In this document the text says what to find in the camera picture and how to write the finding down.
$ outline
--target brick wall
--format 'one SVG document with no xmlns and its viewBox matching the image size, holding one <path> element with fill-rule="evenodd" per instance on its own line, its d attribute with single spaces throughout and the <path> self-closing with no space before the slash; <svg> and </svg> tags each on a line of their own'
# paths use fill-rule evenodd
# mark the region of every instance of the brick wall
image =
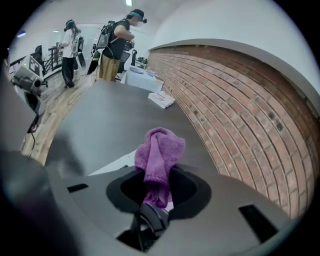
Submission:
<svg viewBox="0 0 320 256">
<path fill-rule="evenodd" d="M 269 65 L 220 47 L 156 49 L 148 66 L 220 174 L 245 182 L 291 218 L 305 212 L 319 172 L 320 129 L 301 91 Z"/>
</svg>

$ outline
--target khaki shorts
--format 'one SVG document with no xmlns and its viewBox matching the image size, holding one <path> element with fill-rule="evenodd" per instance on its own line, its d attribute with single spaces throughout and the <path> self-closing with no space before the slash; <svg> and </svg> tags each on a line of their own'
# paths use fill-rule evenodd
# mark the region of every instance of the khaki shorts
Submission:
<svg viewBox="0 0 320 256">
<path fill-rule="evenodd" d="M 115 81 L 118 73 L 120 60 L 108 58 L 102 54 L 100 62 L 99 78 L 106 81 Z"/>
</svg>

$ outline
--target white t-shirt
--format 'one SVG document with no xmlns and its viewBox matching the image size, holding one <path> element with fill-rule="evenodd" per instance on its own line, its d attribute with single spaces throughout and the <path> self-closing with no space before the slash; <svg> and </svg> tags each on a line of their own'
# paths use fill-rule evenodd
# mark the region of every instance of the white t-shirt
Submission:
<svg viewBox="0 0 320 256">
<path fill-rule="evenodd" d="M 74 58 L 78 52 L 78 41 L 79 41 L 80 34 L 78 34 L 75 38 L 72 36 L 72 29 L 68 29 L 64 33 L 64 37 L 62 40 L 63 44 L 68 44 L 68 46 L 64 47 L 63 55 L 64 58 Z"/>
</svg>

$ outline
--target light fixture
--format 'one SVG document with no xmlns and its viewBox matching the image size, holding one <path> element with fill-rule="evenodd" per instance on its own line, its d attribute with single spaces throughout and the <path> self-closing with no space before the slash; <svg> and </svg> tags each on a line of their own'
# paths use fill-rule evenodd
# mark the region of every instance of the light fixture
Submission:
<svg viewBox="0 0 320 256">
<path fill-rule="evenodd" d="M 16 37 L 17 37 L 17 38 L 22 38 L 22 37 L 25 36 L 25 35 L 26 35 L 26 31 L 22 30 L 22 31 L 20 31 L 20 32 L 16 35 Z"/>
</svg>

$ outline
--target purple towel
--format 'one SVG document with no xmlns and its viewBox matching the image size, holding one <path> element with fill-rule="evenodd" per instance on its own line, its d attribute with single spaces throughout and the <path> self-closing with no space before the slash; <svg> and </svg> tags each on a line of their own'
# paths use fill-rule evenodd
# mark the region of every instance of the purple towel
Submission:
<svg viewBox="0 0 320 256">
<path fill-rule="evenodd" d="M 145 171 L 144 183 L 148 193 L 145 203 L 155 203 L 166 208 L 170 194 L 169 173 L 181 158 L 186 142 L 165 128 L 155 128 L 145 135 L 134 156 L 134 165 Z"/>
</svg>

